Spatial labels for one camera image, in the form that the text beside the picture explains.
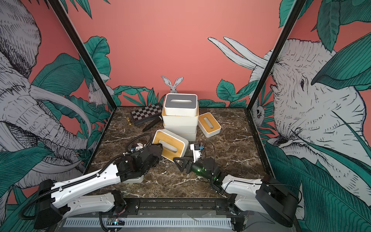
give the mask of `rabbit cutout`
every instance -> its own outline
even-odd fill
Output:
[[[167,77],[165,77],[165,76],[161,76],[161,77],[164,80],[165,84],[170,87],[170,93],[171,94],[177,94],[178,93],[178,91],[177,91],[177,85],[179,85],[183,81],[184,78],[182,76],[181,77],[178,77],[175,80],[174,85],[172,85],[171,84],[171,81]]]

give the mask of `marble tabletop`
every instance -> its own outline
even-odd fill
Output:
[[[109,159],[122,154],[126,144],[134,137],[142,134],[142,129],[149,123],[138,126],[129,125],[126,117],[138,108],[118,108],[103,137],[102,143],[95,157],[91,160],[87,173],[102,168]],[[222,129],[218,135],[206,138],[197,127],[196,142],[205,144],[212,142],[216,149],[216,162],[221,170],[236,177],[257,179],[265,175],[264,168],[257,153],[257,148],[247,122],[244,109],[241,108],[201,108],[200,114],[210,112],[220,123]],[[163,129],[161,123],[146,131],[155,134],[156,130]],[[206,155],[214,156],[214,150],[206,144]],[[192,156],[187,149],[185,156]],[[222,197],[212,191],[209,182],[198,178],[194,173],[181,173],[174,163],[162,158],[159,164],[151,168],[144,176],[142,183],[114,184],[92,192],[91,194],[105,194],[112,190],[120,190],[124,197]]]

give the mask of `white vent grille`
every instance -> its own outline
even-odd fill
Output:
[[[208,227],[231,229],[230,218],[120,218],[124,226],[109,227]],[[67,218],[64,227],[100,227],[98,218]]]

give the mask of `elephant eye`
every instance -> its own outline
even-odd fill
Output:
[[[300,86],[302,87],[302,90],[304,91],[304,80],[303,79],[300,81]]]

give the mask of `gray tissue box lid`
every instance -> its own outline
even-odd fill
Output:
[[[171,100],[191,100],[192,102],[180,103],[172,102]],[[197,107],[196,95],[182,95],[182,94],[168,94],[166,97],[165,107],[166,108],[186,108],[195,109]]]

